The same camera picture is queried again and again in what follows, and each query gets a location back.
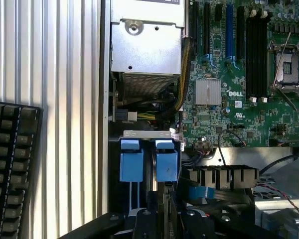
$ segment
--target green circuit board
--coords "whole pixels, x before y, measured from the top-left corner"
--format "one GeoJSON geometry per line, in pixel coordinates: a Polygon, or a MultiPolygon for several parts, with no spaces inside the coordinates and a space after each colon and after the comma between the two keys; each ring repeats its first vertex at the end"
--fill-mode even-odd
{"type": "MultiPolygon", "coordinates": [[[[277,4],[267,4],[267,1],[231,1],[233,6],[233,52],[236,52],[236,14],[237,8],[243,6],[245,18],[250,17],[251,9],[256,11],[268,11],[272,17],[267,24],[267,49],[266,49],[266,80],[267,97],[255,96],[253,101],[248,96],[246,89],[248,68],[246,57],[246,28],[244,26],[243,57],[235,62],[226,58],[226,41],[228,27],[226,7],[227,1],[210,1],[210,54],[212,62],[204,58],[204,8],[206,2],[199,2],[198,11],[198,37],[197,54],[191,62],[190,83],[187,98],[183,104],[183,133],[186,138],[186,147],[201,148],[215,147],[219,133],[226,128],[235,131],[246,142],[248,147],[268,147],[268,146],[293,146],[299,147],[299,91],[287,91],[283,94],[276,88],[272,89],[275,74],[278,69],[279,52],[270,51],[272,45],[283,46],[292,31],[288,40],[288,47],[298,46],[299,49],[299,20],[289,21],[299,18],[299,0],[292,1],[286,5],[287,1],[281,0],[277,4]],[[216,4],[222,4],[222,16],[220,21],[215,21],[216,4]]],[[[299,52],[296,54],[289,50],[280,54],[284,57],[295,56],[297,62],[293,60],[282,60],[281,67],[284,76],[292,76],[292,71],[299,72],[299,52]]],[[[289,83],[292,87],[299,86],[299,74],[297,84],[289,83]]],[[[237,140],[230,135],[223,135],[221,146],[235,146],[237,140]]]]}

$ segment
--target black keyboard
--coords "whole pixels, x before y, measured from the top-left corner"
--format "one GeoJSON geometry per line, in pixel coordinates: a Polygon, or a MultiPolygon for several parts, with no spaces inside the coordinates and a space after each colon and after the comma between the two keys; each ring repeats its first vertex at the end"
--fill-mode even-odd
{"type": "Polygon", "coordinates": [[[20,237],[37,161],[42,109],[0,102],[0,238],[20,237]]]}

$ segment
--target motherboard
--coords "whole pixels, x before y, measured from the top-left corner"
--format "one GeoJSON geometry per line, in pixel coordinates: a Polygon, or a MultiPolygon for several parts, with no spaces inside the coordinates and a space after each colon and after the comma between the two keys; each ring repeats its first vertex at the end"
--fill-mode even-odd
{"type": "Polygon", "coordinates": [[[299,0],[190,1],[186,147],[299,147],[299,0]],[[222,147],[237,146],[223,135],[222,147]]]}

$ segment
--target sheet metal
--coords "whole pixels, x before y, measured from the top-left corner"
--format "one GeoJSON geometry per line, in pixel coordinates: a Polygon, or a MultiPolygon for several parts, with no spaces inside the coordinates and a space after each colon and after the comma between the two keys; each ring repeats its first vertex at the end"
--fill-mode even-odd
{"type": "Polygon", "coordinates": [[[0,101],[44,109],[24,238],[55,239],[107,211],[100,12],[101,0],[0,0],[0,101]]]}

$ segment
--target black ram slot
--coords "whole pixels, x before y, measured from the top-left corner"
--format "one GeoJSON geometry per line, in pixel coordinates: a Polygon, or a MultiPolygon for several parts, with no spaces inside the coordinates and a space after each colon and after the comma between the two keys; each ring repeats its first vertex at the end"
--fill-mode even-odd
{"type": "Polygon", "coordinates": [[[215,7],[215,21],[221,21],[223,17],[223,4],[218,3],[215,7]]]}
{"type": "Polygon", "coordinates": [[[210,3],[204,5],[204,47],[203,55],[210,53],[210,3]]]}
{"type": "Polygon", "coordinates": [[[245,48],[245,8],[239,6],[237,9],[237,28],[236,28],[236,58],[241,60],[245,48]]]}
{"type": "Polygon", "coordinates": [[[266,18],[249,17],[246,21],[246,97],[267,97],[267,23],[266,18]]]}
{"type": "Polygon", "coordinates": [[[197,55],[197,45],[198,45],[198,34],[199,34],[199,6],[198,2],[195,1],[193,5],[190,5],[189,13],[191,16],[189,36],[193,39],[193,55],[197,55]]]}

